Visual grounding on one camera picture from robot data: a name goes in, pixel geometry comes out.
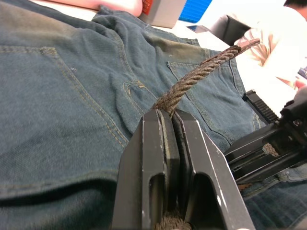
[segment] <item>blue object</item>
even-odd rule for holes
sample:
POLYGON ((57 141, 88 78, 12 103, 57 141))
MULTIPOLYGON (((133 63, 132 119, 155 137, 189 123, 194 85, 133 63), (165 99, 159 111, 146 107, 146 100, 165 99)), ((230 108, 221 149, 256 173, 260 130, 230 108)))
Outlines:
POLYGON ((212 0, 187 0, 179 20, 196 23, 198 22, 212 0))

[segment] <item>denim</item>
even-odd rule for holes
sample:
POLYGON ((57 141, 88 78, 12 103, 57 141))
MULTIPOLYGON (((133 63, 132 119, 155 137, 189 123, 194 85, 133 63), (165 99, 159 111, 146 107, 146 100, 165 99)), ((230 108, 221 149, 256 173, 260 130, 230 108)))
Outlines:
MULTIPOLYGON (((0 0, 0 229, 108 228, 120 156, 141 116, 216 53, 122 11, 101 7, 87 22, 0 0)), ((225 151, 263 125, 244 92, 231 60, 178 108, 225 151)), ((242 193, 257 229, 294 226, 307 211, 307 172, 283 173, 242 193), (280 210, 296 212, 267 208, 274 195, 285 201, 280 210)))

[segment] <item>rope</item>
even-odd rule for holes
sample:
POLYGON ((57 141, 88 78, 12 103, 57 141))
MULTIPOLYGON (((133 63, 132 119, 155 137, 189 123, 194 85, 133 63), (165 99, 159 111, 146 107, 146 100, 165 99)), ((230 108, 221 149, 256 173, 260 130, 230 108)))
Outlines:
POLYGON ((202 62, 198 67, 179 80, 171 89, 160 97, 152 109, 165 110, 171 117, 184 94, 225 62, 235 58, 247 49, 259 44, 259 39, 232 46, 214 57, 202 62))
MULTIPOLYGON (((251 40, 232 46, 229 49, 217 54, 216 56, 202 62, 198 67, 189 72, 180 81, 160 97, 153 105, 152 109, 165 110, 172 117, 173 113, 184 94, 204 79, 215 69, 219 68, 225 62, 235 58, 252 46, 259 44, 259 39, 251 40)), ((160 223, 156 224, 154 230, 192 230, 190 224, 184 222, 178 211, 178 207, 173 212, 168 212, 163 216, 160 223)))

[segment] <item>blue jeans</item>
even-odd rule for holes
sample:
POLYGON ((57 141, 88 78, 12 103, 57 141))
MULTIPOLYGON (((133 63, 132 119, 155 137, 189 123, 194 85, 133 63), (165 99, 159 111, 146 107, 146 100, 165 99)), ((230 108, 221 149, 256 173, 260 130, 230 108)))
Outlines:
MULTIPOLYGON (((214 54, 125 12, 102 7, 87 22, 0 0, 0 229, 108 228, 119 159, 141 116, 214 54)), ((244 91, 232 60, 178 108, 225 151, 261 126, 244 91)), ((307 211, 305 172, 295 170, 243 191, 258 229, 289 227, 307 211), (266 206, 279 205, 274 196, 282 214, 266 206)))

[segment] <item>jeans back pocket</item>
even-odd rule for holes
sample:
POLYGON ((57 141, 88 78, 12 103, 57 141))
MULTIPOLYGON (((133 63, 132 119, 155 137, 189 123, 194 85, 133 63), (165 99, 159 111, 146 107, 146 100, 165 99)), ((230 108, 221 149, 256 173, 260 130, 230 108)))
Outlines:
MULTIPOLYGON (((225 63, 186 93, 210 131, 224 137, 229 144, 260 127, 255 113, 241 98, 240 90, 244 87, 238 81, 239 76, 234 76, 232 65, 225 63)), ((168 62, 167 66, 180 80, 198 65, 168 62)))
POLYGON ((0 46, 0 72, 0 200, 116 181, 128 141, 55 48, 0 46))

